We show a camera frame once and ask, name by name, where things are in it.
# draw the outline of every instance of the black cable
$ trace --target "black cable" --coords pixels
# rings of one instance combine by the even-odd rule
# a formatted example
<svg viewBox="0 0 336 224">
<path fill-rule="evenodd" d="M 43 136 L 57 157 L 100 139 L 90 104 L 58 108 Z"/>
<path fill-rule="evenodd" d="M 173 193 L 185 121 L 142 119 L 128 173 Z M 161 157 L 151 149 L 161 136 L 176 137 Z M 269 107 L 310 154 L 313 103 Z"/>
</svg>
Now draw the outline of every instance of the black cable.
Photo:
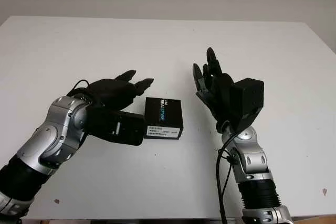
<svg viewBox="0 0 336 224">
<path fill-rule="evenodd" d="M 82 81 L 86 82 L 86 84 L 88 85 L 88 87 L 90 86 L 90 83 L 89 83 L 87 80 L 82 79 L 82 80 L 77 81 L 77 83 L 74 85 L 74 87 L 72 88 L 72 90 L 74 90 L 74 89 L 77 87 L 77 85 L 78 85 L 79 83 L 81 83 Z"/>
<path fill-rule="evenodd" d="M 229 177 L 230 177 L 231 169 L 232 169 L 232 164 L 230 163 L 230 168 L 229 168 L 229 171 L 227 172 L 227 176 L 226 176 L 225 184 L 224 184 L 223 191 L 222 191 L 222 200 L 224 199 L 224 192 L 225 192 L 225 188 L 226 188 L 226 186 L 227 186 L 227 182 L 229 181 Z"/>
<path fill-rule="evenodd" d="M 217 181 L 217 190 L 218 190 L 218 199 L 219 199 L 219 210 L 220 210 L 220 216 L 222 219 L 222 224 L 227 224 L 226 216 L 225 216 L 225 209 L 223 204 L 223 198 L 222 198 L 222 187 L 221 187 L 221 181 L 220 181 L 220 175 L 219 175 L 219 165 L 221 164 L 222 155 L 225 151 L 227 145 L 238 135 L 239 133 L 234 134 L 231 136 L 224 144 L 223 147 L 218 150 L 218 156 L 216 161 L 216 181 Z"/>
</svg>

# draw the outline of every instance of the table surface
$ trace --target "table surface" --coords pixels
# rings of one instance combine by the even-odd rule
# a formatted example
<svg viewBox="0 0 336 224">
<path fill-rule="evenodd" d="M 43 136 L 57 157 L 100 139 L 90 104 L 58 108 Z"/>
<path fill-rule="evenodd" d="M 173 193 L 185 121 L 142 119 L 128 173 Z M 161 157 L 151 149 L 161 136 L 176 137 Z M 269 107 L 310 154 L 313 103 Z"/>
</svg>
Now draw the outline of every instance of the table surface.
<svg viewBox="0 0 336 224">
<path fill-rule="evenodd" d="M 155 81 L 126 111 L 143 113 L 146 96 L 181 99 L 184 121 L 180 140 L 139 147 L 88 137 L 43 185 L 28 218 L 218 218 L 221 136 L 192 76 L 209 46 L 235 81 L 265 82 L 254 127 L 282 203 L 293 216 L 336 214 L 336 56 L 306 24 L 14 16 L 0 27 L 1 165 L 83 78 L 136 69 L 134 81 Z M 231 176 L 228 217 L 241 215 L 240 197 Z"/>
</svg>

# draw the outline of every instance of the robotic hand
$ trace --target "robotic hand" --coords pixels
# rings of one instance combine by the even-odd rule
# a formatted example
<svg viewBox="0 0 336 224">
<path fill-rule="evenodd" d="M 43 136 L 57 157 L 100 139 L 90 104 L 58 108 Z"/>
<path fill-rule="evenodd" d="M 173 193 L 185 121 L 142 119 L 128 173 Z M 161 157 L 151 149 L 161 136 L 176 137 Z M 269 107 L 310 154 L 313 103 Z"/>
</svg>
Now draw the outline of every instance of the robotic hand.
<svg viewBox="0 0 336 224">
<path fill-rule="evenodd" d="M 245 206 L 243 221 L 246 224 L 293 223 L 287 207 L 280 203 L 266 155 L 257 143 L 256 131 L 251 127 L 264 106 L 264 83 L 250 78 L 234 82 L 227 73 L 222 73 L 212 48 L 207 50 L 207 62 L 203 66 L 203 74 L 194 64 L 193 75 L 196 95 L 211 110 L 217 120 L 216 129 L 222 133 L 223 147 L 218 151 L 216 163 L 222 222 L 227 223 L 223 205 L 227 180 L 222 190 L 219 164 L 223 152 L 227 152 L 229 172 L 233 168 Z"/>
<path fill-rule="evenodd" d="M 109 142 L 140 145 L 145 120 L 121 112 L 142 95 L 153 79 L 131 84 L 130 70 L 115 79 L 102 79 L 74 88 L 50 106 L 43 124 L 0 170 L 0 220 L 15 222 L 28 213 L 40 190 L 60 165 L 69 160 L 87 135 Z"/>
</svg>

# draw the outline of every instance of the product label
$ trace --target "product label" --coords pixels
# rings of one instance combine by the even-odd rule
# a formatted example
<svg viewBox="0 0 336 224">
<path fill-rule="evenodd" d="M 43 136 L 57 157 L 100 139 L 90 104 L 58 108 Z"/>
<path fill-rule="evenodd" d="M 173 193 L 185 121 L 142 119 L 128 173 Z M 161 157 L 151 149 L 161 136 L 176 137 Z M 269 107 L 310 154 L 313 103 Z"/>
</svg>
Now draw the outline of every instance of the product label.
<svg viewBox="0 0 336 224">
<path fill-rule="evenodd" d="M 180 128 L 148 126 L 147 136 L 178 137 Z"/>
</svg>

